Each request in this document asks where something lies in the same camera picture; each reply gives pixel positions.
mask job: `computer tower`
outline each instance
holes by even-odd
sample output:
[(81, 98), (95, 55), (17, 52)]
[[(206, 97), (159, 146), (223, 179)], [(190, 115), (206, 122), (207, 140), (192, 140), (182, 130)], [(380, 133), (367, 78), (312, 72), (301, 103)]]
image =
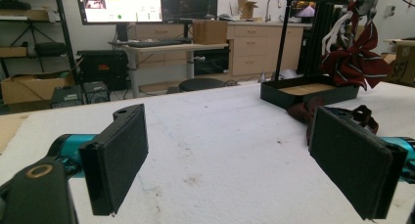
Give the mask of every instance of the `computer tower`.
[(110, 92), (102, 81), (88, 82), (83, 84), (86, 104), (98, 104), (110, 102)]
[(128, 59), (122, 50), (78, 51), (81, 83), (102, 81), (109, 91), (127, 88)]
[(79, 85), (55, 87), (51, 100), (51, 109), (60, 109), (82, 104), (82, 94)]

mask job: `keyboard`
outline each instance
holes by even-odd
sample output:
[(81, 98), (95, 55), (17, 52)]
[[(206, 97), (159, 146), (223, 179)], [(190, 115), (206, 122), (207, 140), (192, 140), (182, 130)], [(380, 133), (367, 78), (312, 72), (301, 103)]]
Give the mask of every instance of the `keyboard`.
[(149, 48), (157, 46), (181, 45), (186, 42), (183, 40), (159, 40), (159, 41), (128, 41), (126, 44), (135, 48)]

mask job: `black tray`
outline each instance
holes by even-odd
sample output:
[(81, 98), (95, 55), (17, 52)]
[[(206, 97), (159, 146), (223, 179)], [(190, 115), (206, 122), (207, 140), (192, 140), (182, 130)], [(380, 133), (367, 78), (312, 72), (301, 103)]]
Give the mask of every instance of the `black tray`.
[[(335, 88), (303, 95), (288, 94), (281, 91), (283, 88), (314, 83), (326, 84)], [(260, 86), (260, 98), (280, 108), (286, 109), (294, 104), (305, 103), (317, 96), (322, 96), (324, 98), (324, 105), (335, 104), (355, 99), (358, 91), (359, 86), (339, 87), (333, 82), (331, 77), (327, 75), (313, 75), (308, 77), (262, 82)]]

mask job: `cabinet drawer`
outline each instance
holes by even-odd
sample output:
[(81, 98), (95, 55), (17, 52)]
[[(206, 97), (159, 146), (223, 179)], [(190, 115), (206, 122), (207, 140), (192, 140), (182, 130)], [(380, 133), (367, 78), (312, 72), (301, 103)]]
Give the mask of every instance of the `cabinet drawer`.
[(264, 55), (266, 37), (240, 37), (234, 40), (234, 56)]
[(301, 42), (302, 28), (289, 27), (289, 29), (287, 29), (287, 37), (284, 44), (281, 69), (297, 69), (299, 65)]
[(138, 24), (131, 29), (130, 39), (173, 38), (183, 36), (184, 24)]
[(135, 60), (139, 64), (150, 63), (150, 62), (166, 62), (166, 61), (176, 61), (176, 60), (186, 60), (186, 52), (162, 52), (154, 54), (142, 54), (139, 55), (138, 52), (135, 55)]
[(243, 56), (233, 59), (233, 75), (259, 74), (268, 69), (266, 56)]
[(267, 28), (258, 25), (236, 25), (235, 36), (267, 36)]

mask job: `shelving unit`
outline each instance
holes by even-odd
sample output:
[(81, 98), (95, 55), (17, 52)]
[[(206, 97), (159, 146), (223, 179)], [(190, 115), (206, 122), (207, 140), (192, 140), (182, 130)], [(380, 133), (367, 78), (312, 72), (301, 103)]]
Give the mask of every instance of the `shelving unit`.
[[(49, 7), (51, 8), (53, 11), (56, 11), (56, 14), (58, 15), (58, 19), (55, 22), (58, 22), (61, 25), (61, 34), (59, 34), (59, 36), (63, 37), (63, 43), (65, 43), (66, 48), (67, 48), (67, 52), (65, 54), (65, 57), (68, 58), (69, 60), (69, 68), (74, 68), (75, 67), (75, 60), (73, 57), (73, 51), (71, 48), (71, 44), (70, 44), (70, 37), (69, 37), (69, 30), (68, 30), (68, 26), (67, 26), (67, 22), (66, 22), (66, 17), (65, 17), (65, 11), (64, 11), (64, 6), (63, 6), (63, 2), (62, 0), (21, 0), (22, 2), (27, 2), (31, 5), (32, 9), (34, 8), (41, 8), (41, 7)], [(30, 42), (33, 42), (34, 45), (38, 44), (39, 41), (36, 39), (36, 34), (39, 33), (42, 35), (42, 37), (46, 38), (48, 41), (52, 41), (55, 42), (54, 38), (51, 38), (51, 36), (49, 36), (49, 34), (47, 34), (47, 32), (43, 32), (42, 28), (38, 28), (37, 26), (39, 24), (41, 24), (42, 26), (45, 26), (48, 24), (50, 24), (51, 26), (55, 23), (55, 22), (48, 22), (48, 21), (38, 21), (38, 20), (31, 20), (31, 19), (27, 19), (25, 20), (22, 17), (18, 17), (18, 18), (9, 18), (7, 20), (0, 20), (0, 22), (12, 22), (13, 26), (15, 26), (15, 24), (17, 23), (24, 23), (27, 24), (27, 27), (23, 30), (23, 32), (20, 35), (17, 35), (16, 38), (14, 38), (13, 42), (7, 42), (1, 39), (0, 37), (0, 46), (14, 46), (16, 44), (18, 44), (19, 41), (23, 41), (22, 38), (26, 33), (31, 33), (31, 37), (30, 37)], [(8, 32), (11, 32), (11, 29), (5, 26), (5, 28), (3, 28), (3, 30), (1, 30), (1, 32), (3, 34), (8, 34)], [(40, 67), (42, 69), (42, 71), (44, 71), (44, 66), (43, 66), (43, 58), (48, 57), (48, 56), (37, 56), (37, 55), (33, 55), (30, 54), (26, 57), (7, 57), (7, 58), (0, 58), (0, 62), (1, 62), (1, 66), (3, 69), (3, 72), (5, 74), (5, 77), (9, 77), (9, 71), (8, 68), (6, 66), (6, 60), (21, 60), (23, 58), (29, 58), (29, 59), (37, 59)]]

